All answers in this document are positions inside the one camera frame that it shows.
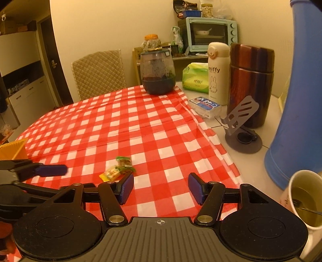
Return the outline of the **white cabinet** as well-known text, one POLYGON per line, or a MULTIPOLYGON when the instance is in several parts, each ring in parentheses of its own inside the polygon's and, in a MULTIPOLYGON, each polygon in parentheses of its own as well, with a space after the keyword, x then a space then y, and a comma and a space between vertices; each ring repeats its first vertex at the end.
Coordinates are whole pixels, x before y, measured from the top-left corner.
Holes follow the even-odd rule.
POLYGON ((56 106, 33 31, 1 36, 1 77, 24 130, 56 106))

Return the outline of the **orange lid glass jar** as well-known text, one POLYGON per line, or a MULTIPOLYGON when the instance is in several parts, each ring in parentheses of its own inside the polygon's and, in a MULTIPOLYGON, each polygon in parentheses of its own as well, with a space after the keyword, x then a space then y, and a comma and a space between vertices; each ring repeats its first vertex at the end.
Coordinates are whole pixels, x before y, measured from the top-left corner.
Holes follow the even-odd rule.
POLYGON ((157 34, 148 34, 144 36, 144 41, 141 44, 143 51, 148 51, 150 49, 155 49, 161 46, 161 41, 157 34))

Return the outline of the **blue white tissue packet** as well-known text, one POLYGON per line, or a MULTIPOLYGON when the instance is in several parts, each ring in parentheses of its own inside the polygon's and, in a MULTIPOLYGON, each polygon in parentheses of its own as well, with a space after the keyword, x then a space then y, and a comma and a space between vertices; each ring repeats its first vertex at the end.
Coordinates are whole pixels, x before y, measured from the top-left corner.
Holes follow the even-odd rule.
POLYGON ((219 117, 222 112, 221 105, 202 96, 189 100, 188 104, 198 115, 206 119, 219 117))

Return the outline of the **dark glass teapot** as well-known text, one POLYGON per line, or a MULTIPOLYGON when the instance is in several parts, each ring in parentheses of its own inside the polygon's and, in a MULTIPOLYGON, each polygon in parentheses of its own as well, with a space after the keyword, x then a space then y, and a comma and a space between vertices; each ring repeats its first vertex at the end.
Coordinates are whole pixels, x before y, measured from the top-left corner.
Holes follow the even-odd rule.
POLYGON ((140 56, 142 85, 150 95, 162 96, 176 85, 175 68, 169 49, 155 48, 140 56))

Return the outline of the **red white checkered tablecloth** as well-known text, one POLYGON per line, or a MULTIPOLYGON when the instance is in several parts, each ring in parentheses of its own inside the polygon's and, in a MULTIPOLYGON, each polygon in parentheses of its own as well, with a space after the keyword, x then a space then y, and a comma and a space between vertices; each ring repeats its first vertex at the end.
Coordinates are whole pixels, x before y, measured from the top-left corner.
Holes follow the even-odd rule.
POLYGON ((188 175, 238 187, 240 174, 217 134, 179 88, 151 96, 136 86, 47 113, 21 135, 29 159, 64 164, 65 176, 27 183, 60 188, 101 182, 118 156, 132 160, 134 188, 124 213, 133 222, 113 229, 90 261, 212 261, 215 237, 190 223, 199 206, 188 175))

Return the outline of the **orange plastic basket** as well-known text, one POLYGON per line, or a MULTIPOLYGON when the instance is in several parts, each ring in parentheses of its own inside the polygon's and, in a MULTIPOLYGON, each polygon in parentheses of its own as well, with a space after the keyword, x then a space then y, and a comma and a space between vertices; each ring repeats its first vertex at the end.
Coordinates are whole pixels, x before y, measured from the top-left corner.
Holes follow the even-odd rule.
POLYGON ((6 143, 0 147, 0 160, 28 159, 25 144, 28 139, 6 143))

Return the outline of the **dark wooden door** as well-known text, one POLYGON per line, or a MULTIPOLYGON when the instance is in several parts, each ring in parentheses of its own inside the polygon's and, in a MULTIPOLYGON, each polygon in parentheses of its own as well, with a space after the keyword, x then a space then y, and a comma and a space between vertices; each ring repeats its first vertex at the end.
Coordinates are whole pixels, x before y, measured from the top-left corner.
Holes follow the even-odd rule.
POLYGON ((55 98, 59 106, 73 104, 58 54, 51 16, 38 22, 37 27, 45 67, 55 98))

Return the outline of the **wooden side shelf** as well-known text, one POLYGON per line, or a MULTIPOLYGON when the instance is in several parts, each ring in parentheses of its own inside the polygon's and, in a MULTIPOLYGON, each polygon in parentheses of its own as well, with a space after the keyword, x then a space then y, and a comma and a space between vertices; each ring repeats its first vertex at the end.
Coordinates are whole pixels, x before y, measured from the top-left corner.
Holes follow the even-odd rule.
MULTIPOLYGON (((141 74, 140 74, 140 55, 142 53, 142 48, 137 47, 133 48, 132 54, 133 54, 133 63, 135 68, 135 74, 137 83, 139 85, 142 84, 141 81, 141 74)), ((176 81, 180 82, 182 81, 182 74, 183 70, 187 65, 193 62, 199 62, 199 63, 207 63, 207 56, 196 56, 196 55, 188 55, 185 57, 173 57, 173 64, 175 68, 175 74, 176 74, 176 81)))

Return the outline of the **blue toaster oven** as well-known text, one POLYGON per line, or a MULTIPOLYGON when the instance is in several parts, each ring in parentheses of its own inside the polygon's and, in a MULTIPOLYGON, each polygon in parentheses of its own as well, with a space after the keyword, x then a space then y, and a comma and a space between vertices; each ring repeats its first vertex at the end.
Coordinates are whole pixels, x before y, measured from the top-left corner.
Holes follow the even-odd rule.
POLYGON ((187 17, 178 22, 184 51, 206 52, 212 42, 230 46, 238 42, 237 23, 233 20, 187 17))

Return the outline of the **grey phone stand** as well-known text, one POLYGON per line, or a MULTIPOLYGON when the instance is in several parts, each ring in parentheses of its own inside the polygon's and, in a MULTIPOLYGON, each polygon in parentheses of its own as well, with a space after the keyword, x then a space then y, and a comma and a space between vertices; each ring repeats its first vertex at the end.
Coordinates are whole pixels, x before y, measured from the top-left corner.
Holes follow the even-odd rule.
POLYGON ((246 96, 226 118, 221 119, 226 125, 225 141, 233 150, 253 154, 260 151, 262 147, 261 137, 245 126, 245 123, 258 110, 259 104, 251 97, 246 96))

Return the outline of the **beige quilted chair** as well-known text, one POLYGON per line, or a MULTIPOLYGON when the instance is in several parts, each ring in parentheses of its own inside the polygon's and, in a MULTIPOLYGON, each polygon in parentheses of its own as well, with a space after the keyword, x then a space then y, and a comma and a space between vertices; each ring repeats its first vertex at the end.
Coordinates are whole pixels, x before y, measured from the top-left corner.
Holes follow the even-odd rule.
POLYGON ((121 50, 98 51, 71 64, 80 100, 119 91, 126 87, 121 50))

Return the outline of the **white miffy thermos bottle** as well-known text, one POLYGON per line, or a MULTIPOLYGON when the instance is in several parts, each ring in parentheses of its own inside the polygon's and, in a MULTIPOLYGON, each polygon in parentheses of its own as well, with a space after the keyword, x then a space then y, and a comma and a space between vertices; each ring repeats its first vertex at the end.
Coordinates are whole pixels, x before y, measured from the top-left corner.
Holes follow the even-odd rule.
POLYGON ((220 105, 228 103, 230 47, 225 43, 208 45, 208 96, 220 105))

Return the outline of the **yellow candy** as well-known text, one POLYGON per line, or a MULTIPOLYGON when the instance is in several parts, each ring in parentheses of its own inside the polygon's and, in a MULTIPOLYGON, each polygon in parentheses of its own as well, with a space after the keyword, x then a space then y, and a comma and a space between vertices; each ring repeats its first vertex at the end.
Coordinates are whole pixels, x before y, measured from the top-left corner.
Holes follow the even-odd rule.
POLYGON ((105 170, 101 175, 99 175, 99 178, 103 182, 113 182, 117 180, 121 174, 122 174, 122 167, 119 166, 111 166, 107 170, 105 170))

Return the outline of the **green candy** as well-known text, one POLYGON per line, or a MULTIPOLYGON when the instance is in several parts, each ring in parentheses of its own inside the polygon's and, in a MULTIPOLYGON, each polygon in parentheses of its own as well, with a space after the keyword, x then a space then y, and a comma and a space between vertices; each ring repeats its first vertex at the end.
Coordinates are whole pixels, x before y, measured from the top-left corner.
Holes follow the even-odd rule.
POLYGON ((132 159, 130 157, 122 157, 117 156, 117 168, 120 170, 121 173, 125 172, 135 172, 135 168, 132 164, 132 159))

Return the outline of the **brown metal thermos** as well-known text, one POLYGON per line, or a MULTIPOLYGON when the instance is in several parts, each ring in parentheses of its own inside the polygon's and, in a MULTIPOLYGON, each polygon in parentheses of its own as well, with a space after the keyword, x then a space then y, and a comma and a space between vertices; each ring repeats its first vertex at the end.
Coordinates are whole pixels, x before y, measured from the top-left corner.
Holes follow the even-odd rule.
POLYGON ((245 126, 248 128, 259 128, 265 123, 272 92, 274 67, 273 49, 231 44, 227 113, 231 113, 246 96, 251 96, 259 104, 259 108, 246 121, 245 126))

